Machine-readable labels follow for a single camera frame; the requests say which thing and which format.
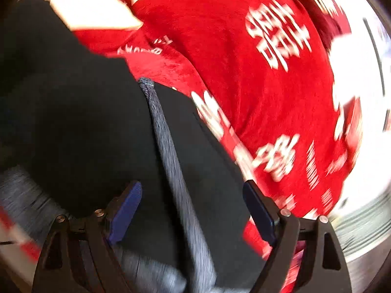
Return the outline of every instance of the blue plastic tab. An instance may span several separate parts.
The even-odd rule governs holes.
[[[276,243],[275,222],[269,215],[265,205],[262,202],[265,197],[258,186],[253,181],[247,181],[243,185],[243,199],[254,220],[262,239],[267,241],[272,247]]]
[[[111,246],[124,238],[125,232],[133,219],[134,213],[140,204],[142,197],[142,186],[140,182],[135,182],[129,194],[119,207],[116,215],[110,221],[109,235],[107,241]]]

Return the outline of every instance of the black fabric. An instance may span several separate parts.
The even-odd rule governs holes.
[[[0,140],[77,217],[104,208],[126,183],[139,180],[143,197],[123,245],[186,275],[187,249],[147,102],[125,61],[91,54],[44,0],[20,0],[2,31],[0,113],[7,117],[0,117],[0,126],[12,130],[0,132]],[[250,288],[263,261],[242,239],[250,215],[240,171],[189,98],[155,88],[210,247],[216,285]]]

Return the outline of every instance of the red fabric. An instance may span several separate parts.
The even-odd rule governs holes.
[[[33,240],[20,245],[20,249],[30,258],[31,261],[36,262],[40,258],[41,250]]]
[[[334,37],[351,33],[349,21],[335,0],[299,0],[306,8],[326,50]]]
[[[13,221],[9,218],[7,212],[4,210],[2,206],[0,206],[0,221],[2,224],[2,227],[9,231],[11,227],[14,225]]]
[[[281,27],[262,5],[280,19]],[[274,11],[282,12],[278,5],[288,10],[294,22],[288,16],[278,17]],[[292,139],[299,134],[289,174],[275,182],[264,171],[265,164],[261,164],[254,168],[256,176],[266,182],[268,194],[276,200],[281,195],[296,195],[291,203],[296,215],[306,215],[312,209],[327,214],[339,198],[348,167],[332,174],[327,174],[327,168],[346,152],[346,146],[341,138],[334,140],[340,111],[333,109],[333,74],[306,10],[293,0],[137,0],[132,11],[144,25],[122,45],[133,46],[133,52],[123,56],[136,77],[148,73],[157,82],[176,87],[186,95],[195,91],[201,98],[203,93],[196,90],[205,85],[253,160],[260,147],[274,145],[281,135]],[[270,30],[263,11],[275,21]],[[253,38],[249,31],[257,30],[260,34],[261,25],[267,32]],[[308,31],[309,47],[304,40],[302,46],[295,43],[299,53],[292,51],[271,67],[257,46],[262,49],[260,42],[266,41],[266,33],[272,39],[281,30],[294,41],[291,31],[297,32],[297,26]],[[158,46],[162,53],[134,53],[135,46],[140,51],[146,45],[150,49]],[[277,46],[283,49],[282,43]],[[265,53],[272,57],[269,50]],[[311,146],[315,153],[312,165],[317,173],[312,186],[307,179]]]
[[[293,0],[128,0],[128,5],[144,22],[137,31],[75,34],[94,52],[125,58],[136,78],[149,77],[191,97],[245,179],[264,182],[262,191],[281,208],[297,216],[328,214],[350,167],[341,164],[347,146],[337,127],[341,109],[332,98],[328,56],[302,5]],[[285,148],[278,144],[281,138]],[[335,163],[341,166],[330,171]],[[263,254],[265,242],[254,228],[249,222],[244,238]]]
[[[348,163],[351,169],[356,164],[362,141],[362,112],[360,98],[354,97],[345,106],[345,141],[348,148]]]

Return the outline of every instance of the gray drawstring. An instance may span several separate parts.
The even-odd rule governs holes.
[[[173,138],[154,88],[154,82],[142,77],[138,83],[148,101],[163,167],[174,196],[175,205],[193,260],[194,273],[190,279],[190,291],[191,293],[206,293],[212,290],[216,282],[216,271],[212,256],[194,211],[176,154]]]

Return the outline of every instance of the metal screw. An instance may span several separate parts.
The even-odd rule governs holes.
[[[62,223],[64,220],[65,220],[65,216],[64,215],[60,215],[56,218],[57,222],[58,223]]]
[[[285,217],[289,217],[291,215],[291,212],[288,210],[288,209],[281,209],[280,211],[281,215],[285,216]]]
[[[321,223],[328,223],[328,218],[326,216],[319,216],[319,221]]]
[[[102,217],[104,215],[104,210],[103,209],[97,209],[95,210],[95,215],[97,217]]]

